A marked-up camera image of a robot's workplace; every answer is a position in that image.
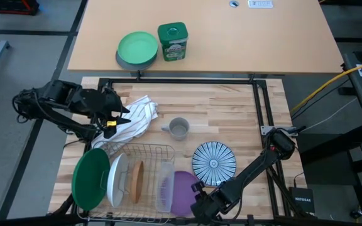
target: wooden countertop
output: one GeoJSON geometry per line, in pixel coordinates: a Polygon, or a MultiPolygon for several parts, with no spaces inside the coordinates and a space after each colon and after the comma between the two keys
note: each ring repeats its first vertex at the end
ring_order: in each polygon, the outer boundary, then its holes
{"type": "Polygon", "coordinates": [[[253,9],[247,0],[93,0],[68,65],[73,71],[123,71],[115,54],[121,38],[147,31],[158,40],[161,24],[184,22],[184,60],[165,62],[161,45],[147,72],[339,73],[343,59],[318,0],[273,0],[253,9]]]}
{"type": "MultiPolygon", "coordinates": [[[[84,88],[96,89],[98,80],[98,77],[84,77],[82,85],[84,88]]],[[[275,124],[291,125],[282,81],[271,79],[266,82],[275,124]]],[[[176,170],[193,174],[192,155],[200,144],[207,141],[220,141],[231,148],[236,155],[237,174],[262,150],[253,89],[250,85],[116,83],[114,89],[121,96],[124,105],[144,95],[158,103],[159,117],[152,120],[144,135],[133,139],[131,143],[170,145],[175,150],[176,170]],[[169,133],[160,129],[174,117],[184,117],[190,123],[190,134],[184,141],[174,141],[169,133]]],[[[266,124],[262,95],[260,98],[266,124]]],[[[83,116],[74,115],[73,118],[81,123],[89,122],[83,116]]],[[[76,139],[75,136],[68,136],[67,143],[76,139]]],[[[72,174],[82,156],[83,147],[84,144],[75,143],[63,150],[49,212],[56,210],[70,195],[72,174]]],[[[294,152],[282,165],[286,184],[292,186],[294,176],[303,172],[299,153],[294,152]]],[[[304,176],[297,178],[297,184],[299,187],[306,187],[304,176]]],[[[282,214],[278,188],[277,200],[282,214]]],[[[233,217],[237,209],[230,211],[226,218],[233,217]]],[[[243,208],[239,217],[245,218],[247,214],[253,214],[258,219],[269,219],[273,217],[271,210],[266,173],[262,173],[244,189],[243,208]]]]}

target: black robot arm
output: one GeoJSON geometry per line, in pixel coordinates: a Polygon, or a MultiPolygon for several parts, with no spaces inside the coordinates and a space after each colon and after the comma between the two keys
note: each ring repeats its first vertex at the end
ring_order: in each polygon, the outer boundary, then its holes
{"type": "Polygon", "coordinates": [[[63,131],[72,131],[79,139],[93,140],[103,132],[109,138],[117,131],[116,126],[130,122],[122,118],[122,113],[129,113],[121,99],[111,88],[102,92],[83,89],[72,82],[54,80],[38,89],[22,90],[12,99],[12,105],[18,115],[18,122],[32,119],[46,119],[56,124],[63,131]],[[63,109],[74,114],[95,117],[97,127],[93,124],[79,124],[53,109],[63,109]]]}
{"type": "MultiPolygon", "coordinates": [[[[282,184],[272,168],[273,164],[278,160],[291,157],[295,149],[294,142],[281,129],[270,131],[265,141],[265,148],[258,158],[248,165],[237,177],[222,182],[210,194],[203,191],[203,182],[200,181],[192,185],[193,191],[199,191],[199,194],[195,196],[196,203],[191,205],[192,213],[198,223],[204,225],[219,223],[218,220],[221,219],[218,215],[219,212],[227,214],[234,208],[241,199],[244,187],[265,170],[271,174],[275,183],[280,187],[282,195],[286,197],[295,214],[301,217],[312,217],[295,204],[285,185],[282,184]]],[[[238,214],[241,211],[241,204],[240,202],[238,214]]]]}

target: striped towel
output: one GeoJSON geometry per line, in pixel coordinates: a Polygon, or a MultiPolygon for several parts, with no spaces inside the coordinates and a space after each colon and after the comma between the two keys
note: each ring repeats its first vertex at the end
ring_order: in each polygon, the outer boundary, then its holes
{"type": "Polygon", "coordinates": [[[130,119],[131,122],[118,125],[117,133],[109,139],[104,138],[103,134],[98,135],[92,141],[93,148],[101,147],[104,145],[104,141],[128,143],[132,138],[142,136],[148,130],[150,121],[158,117],[157,103],[151,101],[147,95],[126,106],[126,108],[129,113],[123,114],[123,118],[130,119]]]}

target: green canister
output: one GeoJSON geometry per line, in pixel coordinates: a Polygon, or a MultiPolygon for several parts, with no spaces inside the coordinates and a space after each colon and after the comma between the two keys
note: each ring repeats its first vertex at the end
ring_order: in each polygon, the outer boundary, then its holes
{"type": "Polygon", "coordinates": [[[163,24],[158,27],[165,61],[182,60],[187,51],[188,31],[183,22],[163,24]]]}

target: blue and white plate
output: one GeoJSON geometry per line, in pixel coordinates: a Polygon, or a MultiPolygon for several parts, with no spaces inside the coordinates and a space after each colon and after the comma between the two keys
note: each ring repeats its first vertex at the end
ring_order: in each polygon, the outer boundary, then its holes
{"type": "Polygon", "coordinates": [[[209,186],[220,185],[234,176],[237,162],[233,152],[219,142],[200,145],[192,157],[195,175],[209,186]]]}

